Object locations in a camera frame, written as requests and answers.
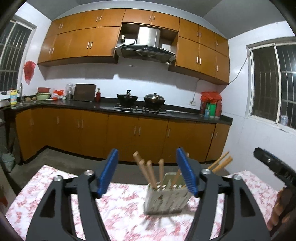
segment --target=window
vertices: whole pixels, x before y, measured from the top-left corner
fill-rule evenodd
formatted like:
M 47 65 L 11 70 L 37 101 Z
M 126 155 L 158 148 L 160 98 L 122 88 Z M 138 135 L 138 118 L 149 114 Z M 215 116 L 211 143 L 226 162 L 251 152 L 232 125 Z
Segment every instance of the window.
M 250 115 L 296 129 L 296 43 L 268 44 L 250 49 L 253 80 Z
M 11 20 L 0 36 L 0 91 L 17 88 L 22 55 L 31 31 Z

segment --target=gas stove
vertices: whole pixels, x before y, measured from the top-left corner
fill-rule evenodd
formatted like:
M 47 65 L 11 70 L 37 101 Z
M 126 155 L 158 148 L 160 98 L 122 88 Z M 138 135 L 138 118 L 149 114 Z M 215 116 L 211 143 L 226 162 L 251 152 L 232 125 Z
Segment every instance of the gas stove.
M 164 109 L 159 109 L 159 110 L 152 110 L 152 109 L 148 109 L 145 106 L 132 106 L 131 108 L 126 108 L 123 107 L 120 104 L 116 104 L 115 106 L 113 106 L 114 109 L 118 109 L 120 111 L 124 111 L 124 112 L 133 112 L 133 113 L 149 113 L 149 114 L 162 114 L 162 115 L 166 115 L 167 112 Z

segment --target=wooden cabinet door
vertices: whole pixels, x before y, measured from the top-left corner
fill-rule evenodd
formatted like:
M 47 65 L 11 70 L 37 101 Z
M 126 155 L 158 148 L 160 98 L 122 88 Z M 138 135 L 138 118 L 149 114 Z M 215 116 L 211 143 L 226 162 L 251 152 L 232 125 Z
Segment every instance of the wooden cabinet door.
M 76 25 L 76 30 L 84 28 L 95 28 L 102 16 L 103 10 L 94 10 L 80 13 L 80 20 Z
M 81 110 L 80 145 L 85 156 L 107 158 L 104 153 L 107 142 L 108 115 Z
M 53 35 L 44 40 L 39 54 L 38 63 L 43 63 L 50 60 L 55 39 L 56 35 Z
M 216 51 L 201 44 L 199 46 L 198 71 L 212 77 L 216 75 Z
M 73 14 L 61 18 L 62 25 L 59 28 L 59 34 L 75 30 L 78 22 L 80 21 L 79 16 L 79 14 Z
M 116 148 L 119 151 L 120 161 L 134 161 L 133 154 L 137 150 L 135 135 L 138 120 L 138 117 L 109 115 L 105 156 Z
M 125 8 L 104 9 L 97 27 L 120 27 Z
M 52 21 L 48 31 L 47 31 L 47 34 L 45 36 L 45 38 L 49 38 L 49 37 L 52 37 L 52 36 L 56 36 L 58 33 L 59 33 L 59 28 L 60 26 L 62 25 L 62 19 L 57 19 L 57 20 L 54 20 Z
M 68 54 L 69 45 L 72 39 L 72 32 L 67 32 L 57 35 L 52 49 L 50 60 L 66 58 Z
M 62 149 L 62 142 L 64 141 L 64 137 L 61 135 L 60 132 L 59 109 L 44 107 L 43 115 L 45 145 Z
M 99 27 L 93 31 L 88 56 L 113 56 L 120 27 Z
M 186 151 L 190 158 L 204 162 L 209 151 L 215 124 L 196 123 L 189 134 L 190 142 Z
M 229 58 L 216 52 L 216 78 L 229 83 Z
M 175 122 L 169 121 L 165 143 L 161 158 L 165 163 L 176 162 L 176 150 L 178 147 L 183 147 L 186 152 L 191 150 L 190 135 L 194 130 L 195 122 Z
M 216 50 L 215 33 L 203 26 L 199 27 L 200 44 Z
M 216 51 L 229 58 L 228 40 L 215 33 L 216 38 Z
M 217 160 L 222 155 L 229 128 L 230 126 L 226 124 L 216 124 L 213 140 L 206 159 L 207 161 Z
M 159 162 L 167 126 L 167 120 L 139 118 L 134 150 L 138 151 L 145 161 Z
M 72 32 L 72 39 L 67 58 L 87 56 L 94 28 L 80 29 Z
M 44 138 L 44 131 L 47 131 L 44 127 L 44 111 L 42 107 L 31 110 L 32 114 L 32 138 L 33 148 L 35 152 L 39 151 L 46 145 Z
M 180 18 L 179 36 L 199 42 L 199 26 L 196 23 Z
M 151 25 L 179 31 L 179 21 L 180 18 L 176 16 L 153 12 Z
M 197 58 L 199 55 L 198 49 L 198 43 L 182 37 L 178 37 L 176 65 L 197 71 Z
M 152 14 L 152 11 L 127 8 L 122 22 L 151 25 Z
M 81 154 L 80 150 L 80 111 L 71 109 L 59 110 L 59 130 L 62 136 L 62 150 Z
M 24 161 L 36 154 L 32 145 L 32 117 L 31 109 L 24 110 L 15 118 L 17 136 Z

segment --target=floral tablecloth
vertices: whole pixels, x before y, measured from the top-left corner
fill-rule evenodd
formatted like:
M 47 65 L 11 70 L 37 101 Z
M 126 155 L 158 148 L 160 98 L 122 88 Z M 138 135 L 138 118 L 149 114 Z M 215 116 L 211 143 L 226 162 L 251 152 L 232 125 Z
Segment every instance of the floral tablecloth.
M 277 191 L 249 171 L 239 172 L 251 190 L 267 222 L 276 201 Z M 16 197 L 6 217 L 25 240 L 33 214 L 54 176 L 75 175 L 44 165 Z M 148 216 L 143 213 L 145 185 L 110 183 L 108 191 L 96 203 L 112 241 L 183 241 L 188 233 L 199 199 L 191 197 L 181 214 Z M 78 209 L 77 195 L 71 196 L 76 234 L 85 239 Z M 218 236 L 224 195 L 219 194 L 211 239 Z

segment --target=electrical outlet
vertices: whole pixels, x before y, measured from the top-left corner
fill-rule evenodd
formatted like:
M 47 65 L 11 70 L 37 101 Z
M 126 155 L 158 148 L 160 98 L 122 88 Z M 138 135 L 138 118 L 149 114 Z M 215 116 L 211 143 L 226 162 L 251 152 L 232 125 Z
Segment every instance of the electrical outlet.
M 188 105 L 196 106 L 196 101 L 190 101 Z

